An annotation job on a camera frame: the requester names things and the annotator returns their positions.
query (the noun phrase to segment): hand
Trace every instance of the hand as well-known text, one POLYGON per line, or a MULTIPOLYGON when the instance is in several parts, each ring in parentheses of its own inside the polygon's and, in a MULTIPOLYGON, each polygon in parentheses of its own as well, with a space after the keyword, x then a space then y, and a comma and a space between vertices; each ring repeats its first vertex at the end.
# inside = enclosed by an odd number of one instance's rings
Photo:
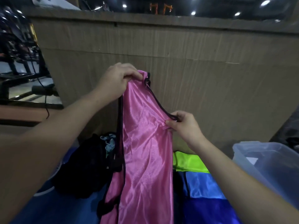
POLYGON ((95 91, 101 96, 104 95, 105 101, 110 103, 125 92, 131 79, 142 80, 143 76, 132 64, 117 63, 107 69, 95 91))
POLYGON ((171 114, 177 116, 181 122, 166 120, 166 125, 177 131, 188 146, 194 150, 199 141, 205 139, 194 116, 184 111, 175 111, 171 114))

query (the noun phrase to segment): forearm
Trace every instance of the forearm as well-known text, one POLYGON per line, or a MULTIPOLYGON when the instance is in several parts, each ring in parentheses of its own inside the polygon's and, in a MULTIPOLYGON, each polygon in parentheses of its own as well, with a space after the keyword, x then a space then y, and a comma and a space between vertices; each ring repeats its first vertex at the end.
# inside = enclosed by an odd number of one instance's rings
POLYGON ((226 198, 245 223, 297 223, 299 212, 249 176, 207 139, 193 150, 200 156, 226 198))
POLYGON ((0 223, 8 223, 42 186, 106 104, 105 98, 90 93, 0 148, 0 223))

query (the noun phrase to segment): person's right hand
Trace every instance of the person's right hand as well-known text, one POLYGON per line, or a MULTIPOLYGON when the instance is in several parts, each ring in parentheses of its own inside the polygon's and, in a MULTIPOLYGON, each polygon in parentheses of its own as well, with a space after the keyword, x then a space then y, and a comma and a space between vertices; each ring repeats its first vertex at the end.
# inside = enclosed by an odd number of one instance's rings
POLYGON ((181 122, 166 120, 166 125, 177 131, 192 150, 198 145, 200 140, 205 139, 198 123, 191 113, 175 111, 171 114, 177 116, 181 122))

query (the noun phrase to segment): black cable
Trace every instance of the black cable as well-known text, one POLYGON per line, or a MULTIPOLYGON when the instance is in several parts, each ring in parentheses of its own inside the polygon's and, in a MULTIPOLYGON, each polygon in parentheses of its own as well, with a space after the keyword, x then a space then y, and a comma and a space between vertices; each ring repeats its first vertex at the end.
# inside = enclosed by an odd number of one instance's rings
MULTIPOLYGON (((35 71, 32 59, 31 59, 31 64, 32 64, 32 67, 33 67, 33 71, 36 74, 36 71, 35 71)), ((45 86, 40 82, 39 78, 37 78, 37 80, 39 81, 39 84, 43 87, 43 89, 46 91, 45 86)), ((46 109, 46 111, 48 113, 48 116, 47 116, 46 119, 48 119, 50 117, 50 113, 49 113, 49 110, 48 110, 48 107, 47 107, 47 95, 45 95, 45 109, 46 109)))

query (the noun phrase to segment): pink garment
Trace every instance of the pink garment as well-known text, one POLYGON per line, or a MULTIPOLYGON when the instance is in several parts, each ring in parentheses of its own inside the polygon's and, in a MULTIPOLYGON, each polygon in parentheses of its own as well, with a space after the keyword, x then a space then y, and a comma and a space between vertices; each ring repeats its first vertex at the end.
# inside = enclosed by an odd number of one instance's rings
MULTIPOLYGON (((147 72, 139 72, 145 80, 147 72)), ((125 185, 123 170, 115 172, 105 202, 121 193, 119 212, 115 205, 101 224, 173 223, 172 133, 165 126, 167 119, 149 86, 131 80, 123 94, 125 185)))

